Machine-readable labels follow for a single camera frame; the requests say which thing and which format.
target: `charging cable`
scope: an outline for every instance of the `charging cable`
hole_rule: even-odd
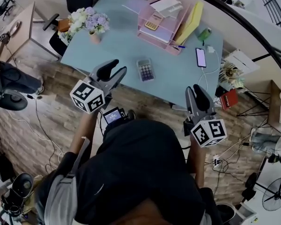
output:
[[[203,68],[201,68],[203,74],[201,75],[201,77],[200,77],[200,79],[199,79],[199,81],[198,81],[198,85],[200,84],[201,78],[204,76],[204,77],[205,77],[205,80],[206,80],[206,91],[208,91],[208,83],[207,83],[206,74],[215,73],[215,72],[218,71],[218,70],[220,69],[220,67],[221,67],[221,60],[220,60],[219,55],[217,54],[216,50],[215,50],[212,46],[207,46],[207,50],[208,50],[209,53],[214,53],[214,52],[215,52],[215,54],[216,54],[216,56],[217,56],[217,60],[218,60],[218,68],[217,68],[216,70],[214,70],[214,71],[212,71],[212,72],[208,72],[208,73],[204,73]]]

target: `white flower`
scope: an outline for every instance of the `white flower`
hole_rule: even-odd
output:
[[[84,23],[88,17],[88,14],[84,11],[84,8],[78,9],[76,12],[73,12],[70,16],[69,19],[74,23],[77,20],[81,21]]]
[[[74,35],[82,28],[82,22],[77,20],[76,22],[72,23],[69,28],[69,33]]]
[[[67,32],[58,32],[58,36],[60,38],[60,40],[65,44],[65,45],[69,45],[68,39],[69,39],[69,35]]]

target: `floor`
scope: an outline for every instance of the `floor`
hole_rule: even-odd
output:
[[[41,23],[34,24],[33,37],[48,47],[48,41],[53,31],[49,29],[44,32],[40,29],[41,26]],[[29,100],[28,107],[22,111],[9,112],[0,108],[0,149],[13,163],[17,173],[27,172],[33,176],[46,175],[45,165],[48,164],[53,150],[55,150],[51,159],[53,167],[58,165],[60,151],[50,141],[46,141],[47,137],[37,119],[36,105],[44,130],[63,152],[67,152],[81,117],[81,112],[73,105],[69,93],[78,79],[83,79],[84,76],[71,67],[54,62],[53,57],[51,60],[44,59],[30,53],[29,48],[23,48],[15,58],[18,68],[23,72],[32,76],[43,76],[45,90],[42,98],[37,100],[37,104],[35,100]],[[121,85],[112,94],[114,99],[110,108],[118,106],[123,107],[126,111],[133,109],[137,114],[164,122],[175,131],[182,147],[189,145],[189,138],[183,136],[182,130],[186,117],[185,112],[174,111],[161,99]],[[217,109],[219,117],[225,120],[228,138],[219,145],[207,149],[207,163],[213,160],[213,155],[223,153],[239,140],[246,137],[244,139],[246,141],[251,128],[261,124],[264,120],[263,117],[236,117],[238,113],[253,105],[254,103],[243,95],[239,97],[239,103],[236,106],[226,111]],[[95,155],[102,143],[98,124],[93,142],[92,155]],[[213,171],[212,165],[205,166],[205,186],[213,190],[218,186],[215,195],[217,202],[239,203],[242,200],[241,192],[244,190],[242,181],[246,181],[252,172],[257,172],[261,165],[264,154],[254,153],[251,147],[242,147],[238,159],[238,153],[235,153],[238,147],[238,144],[232,147],[222,158],[228,159],[234,154],[229,162],[235,163],[230,164],[226,172],[232,173],[241,181],[229,174],[219,174]]]

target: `power strip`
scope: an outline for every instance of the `power strip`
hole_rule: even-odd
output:
[[[218,167],[221,164],[220,156],[214,155],[213,159],[214,159],[214,167]]]

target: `smartphone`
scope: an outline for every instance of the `smartphone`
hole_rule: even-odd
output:
[[[201,48],[196,48],[198,67],[206,68],[205,51]]]

